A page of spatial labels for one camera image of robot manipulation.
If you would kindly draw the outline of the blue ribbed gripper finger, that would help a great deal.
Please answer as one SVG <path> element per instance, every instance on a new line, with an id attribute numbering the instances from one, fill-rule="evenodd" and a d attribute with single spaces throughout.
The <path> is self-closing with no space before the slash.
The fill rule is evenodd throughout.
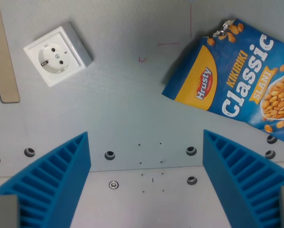
<path id="1" fill-rule="evenodd" d="M 83 132 L 0 185 L 0 196 L 18 197 L 21 228 L 69 228 L 90 168 Z"/>
<path id="2" fill-rule="evenodd" d="M 281 227 L 284 168 L 209 130 L 204 130 L 203 166 L 231 227 Z"/>

